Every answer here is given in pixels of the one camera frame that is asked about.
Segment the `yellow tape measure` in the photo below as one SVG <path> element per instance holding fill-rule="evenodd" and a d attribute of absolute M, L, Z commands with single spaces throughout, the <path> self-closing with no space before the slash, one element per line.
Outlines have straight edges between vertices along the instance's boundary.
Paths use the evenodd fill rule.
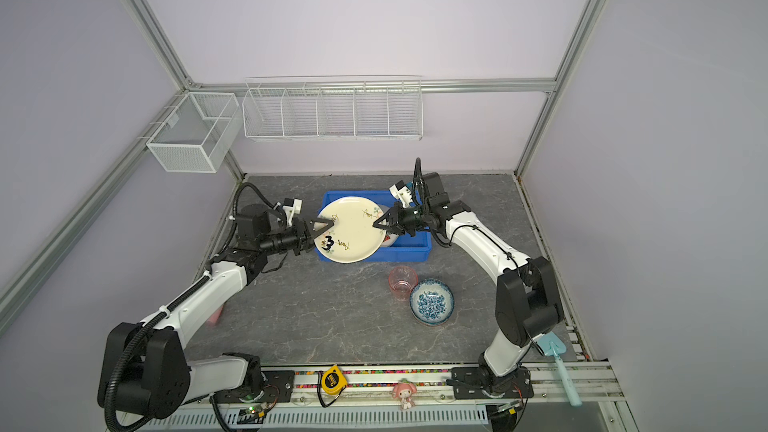
<path fill-rule="evenodd" d="M 318 380 L 317 382 L 319 386 L 317 389 L 317 397 L 320 399 L 320 405 L 323 407 L 328 407 L 329 405 L 333 404 L 333 402 L 336 402 L 336 399 L 339 398 L 342 390 L 346 389 L 347 386 L 347 381 L 344 378 L 344 374 L 341 372 L 341 369 L 339 369 L 338 365 L 334 365 L 330 369 L 326 370 L 322 375 L 321 380 Z M 320 395 L 320 388 L 322 388 L 328 395 L 335 395 L 336 398 L 334 398 L 329 404 L 326 404 Z"/>

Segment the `toy figurine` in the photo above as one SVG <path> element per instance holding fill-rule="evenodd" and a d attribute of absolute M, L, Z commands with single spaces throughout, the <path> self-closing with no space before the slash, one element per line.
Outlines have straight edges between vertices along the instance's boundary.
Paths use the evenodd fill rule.
<path fill-rule="evenodd" d="M 400 380 L 392 390 L 392 398 L 400 399 L 400 410 L 408 410 L 416 406 L 411 398 L 415 393 L 416 386 L 414 384 L 411 384 L 408 380 Z"/>

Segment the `gray marble tabletop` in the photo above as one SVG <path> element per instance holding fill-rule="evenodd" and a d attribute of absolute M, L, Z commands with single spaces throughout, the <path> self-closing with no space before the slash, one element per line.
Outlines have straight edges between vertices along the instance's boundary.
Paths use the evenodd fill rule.
<path fill-rule="evenodd" d="M 255 176 L 250 180 L 271 201 L 301 198 L 304 215 L 316 215 L 329 190 L 386 190 L 400 176 Z M 506 175 L 442 176 L 451 199 L 467 203 L 509 245 L 538 256 L 524 207 Z M 240 206 L 258 200 L 244 191 Z M 316 252 L 289 254 L 283 267 L 260 275 L 224 306 L 216 325 L 204 325 L 185 350 L 187 358 L 224 352 L 261 356 L 264 365 L 312 363 L 476 362 L 498 330 L 495 286 L 460 247 L 434 245 L 427 262 L 409 262 L 419 279 L 436 278 L 454 294 L 456 308 L 443 325 L 417 322 L 407 302 L 396 301 L 387 278 L 394 262 L 322 262 Z M 563 324 L 555 333 L 575 353 Z M 535 350 L 525 361 L 545 361 Z"/>

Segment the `white wall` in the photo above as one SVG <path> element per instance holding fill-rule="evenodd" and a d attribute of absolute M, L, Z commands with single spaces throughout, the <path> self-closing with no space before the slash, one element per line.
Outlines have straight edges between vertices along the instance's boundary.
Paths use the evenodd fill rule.
<path fill-rule="evenodd" d="M 252 142 L 233 151 L 254 174 L 408 172 L 422 158 L 437 172 L 509 172 L 542 110 L 542 92 L 424 94 L 422 140 Z"/>
<path fill-rule="evenodd" d="M 175 92 L 120 0 L 0 0 L 0 288 Z"/>
<path fill-rule="evenodd" d="M 766 0 L 609 0 L 524 183 L 641 430 L 764 430 Z"/>
<path fill-rule="evenodd" d="M 189 74 L 551 77 L 586 0 L 148 0 Z"/>
<path fill-rule="evenodd" d="M 4 430 L 104 430 L 104 344 L 192 283 L 234 182 L 168 173 L 147 154 L 0 338 Z"/>

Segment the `wire shelf basket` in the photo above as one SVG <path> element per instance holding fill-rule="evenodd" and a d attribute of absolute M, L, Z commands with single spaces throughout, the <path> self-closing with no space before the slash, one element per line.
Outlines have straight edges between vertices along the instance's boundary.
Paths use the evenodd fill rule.
<path fill-rule="evenodd" d="M 243 119 L 245 136 L 257 141 L 421 139 L 424 135 L 418 81 L 249 85 Z"/>
<path fill-rule="evenodd" d="M 242 127 L 233 93 L 187 92 L 147 141 L 168 172 L 216 172 Z"/>

